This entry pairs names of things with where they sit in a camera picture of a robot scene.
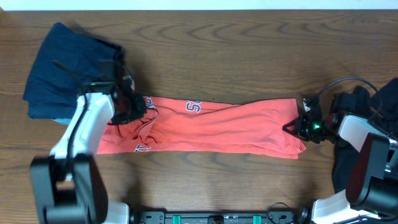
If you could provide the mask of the orange polo shirt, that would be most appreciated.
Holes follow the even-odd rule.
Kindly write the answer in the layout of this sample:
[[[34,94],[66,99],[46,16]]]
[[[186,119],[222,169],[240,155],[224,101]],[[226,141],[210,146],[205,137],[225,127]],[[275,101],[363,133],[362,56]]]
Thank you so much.
[[[144,100],[142,118],[106,127],[98,154],[203,151],[297,159],[306,149],[282,129],[299,115],[293,98],[243,105],[155,96]]]

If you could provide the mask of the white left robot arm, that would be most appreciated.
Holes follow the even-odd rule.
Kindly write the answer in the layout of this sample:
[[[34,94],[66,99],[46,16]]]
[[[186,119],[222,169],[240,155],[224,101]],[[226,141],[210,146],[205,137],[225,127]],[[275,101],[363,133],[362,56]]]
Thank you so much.
[[[48,157],[35,157],[30,180],[40,223],[129,223],[127,204],[108,198],[95,155],[107,125],[143,117],[146,104],[134,76],[117,60],[102,60],[101,76],[82,83],[77,107]]]

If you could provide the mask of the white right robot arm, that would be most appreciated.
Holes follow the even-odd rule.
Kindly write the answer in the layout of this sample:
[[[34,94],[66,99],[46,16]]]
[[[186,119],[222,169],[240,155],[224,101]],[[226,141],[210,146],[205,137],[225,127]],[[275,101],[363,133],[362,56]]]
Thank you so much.
[[[335,194],[315,200],[294,223],[397,223],[397,79],[374,95],[358,86],[333,96],[322,116],[319,95],[282,129],[302,141],[334,144]]]

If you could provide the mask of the light blue folded garment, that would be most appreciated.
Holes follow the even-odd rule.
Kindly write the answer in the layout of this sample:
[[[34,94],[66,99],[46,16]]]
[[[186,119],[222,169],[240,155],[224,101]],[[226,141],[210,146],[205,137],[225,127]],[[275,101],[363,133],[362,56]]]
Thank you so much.
[[[71,119],[67,119],[67,118],[57,118],[57,119],[54,119],[53,121],[54,121],[54,122],[57,122],[57,123],[59,123],[59,124],[62,124],[62,125],[69,125],[70,122],[71,122]]]

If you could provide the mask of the folded navy blue garment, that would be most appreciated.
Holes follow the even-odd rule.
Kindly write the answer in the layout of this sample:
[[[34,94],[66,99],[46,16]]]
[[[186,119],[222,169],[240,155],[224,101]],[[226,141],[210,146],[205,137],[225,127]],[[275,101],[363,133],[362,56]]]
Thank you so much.
[[[107,62],[120,63],[120,45],[78,34],[58,22],[45,37],[30,70],[23,100],[32,119],[73,117],[84,83],[113,78],[102,71]]]

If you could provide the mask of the black garment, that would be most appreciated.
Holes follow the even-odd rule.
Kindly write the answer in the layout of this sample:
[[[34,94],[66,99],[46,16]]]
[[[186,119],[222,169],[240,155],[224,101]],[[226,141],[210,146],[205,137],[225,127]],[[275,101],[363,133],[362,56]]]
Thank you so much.
[[[335,165],[332,183],[336,193],[347,188],[349,178],[356,165],[359,152],[369,133],[392,140],[394,156],[397,156],[397,78],[383,86],[374,96],[367,89],[357,86],[347,98],[343,98],[340,109],[351,112],[338,128],[335,145]]]

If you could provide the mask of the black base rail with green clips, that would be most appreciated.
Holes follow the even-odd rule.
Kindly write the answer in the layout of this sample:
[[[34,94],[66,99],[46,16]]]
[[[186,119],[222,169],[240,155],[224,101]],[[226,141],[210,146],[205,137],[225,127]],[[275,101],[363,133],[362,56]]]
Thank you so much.
[[[291,224],[298,223],[294,212],[266,213],[171,213],[142,212],[142,224]]]

